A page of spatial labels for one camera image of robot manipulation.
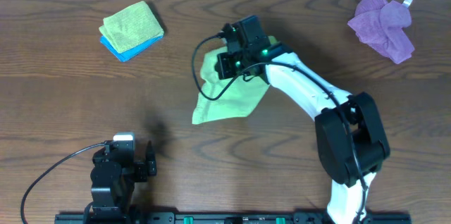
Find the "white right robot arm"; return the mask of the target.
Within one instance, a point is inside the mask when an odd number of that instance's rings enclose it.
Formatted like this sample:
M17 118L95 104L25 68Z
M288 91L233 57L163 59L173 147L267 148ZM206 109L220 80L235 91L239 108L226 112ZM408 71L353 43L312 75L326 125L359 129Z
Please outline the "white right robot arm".
M372 180L390 155L376 102L325 81L286 45L231 38L218 55L220 79L259 76L288 95L313 120L319 159L332 179L327 214L333 223L363 223Z

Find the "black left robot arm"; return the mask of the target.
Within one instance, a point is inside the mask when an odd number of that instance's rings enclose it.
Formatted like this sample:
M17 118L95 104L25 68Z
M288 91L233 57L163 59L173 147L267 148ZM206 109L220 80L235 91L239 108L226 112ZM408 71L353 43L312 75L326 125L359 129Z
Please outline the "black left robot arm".
M106 141L94 153L92 202L85 208L83 223L134 223L138 213L131 205L135 183L157 174L151 142L144 148L145 159L135 160L135 141Z

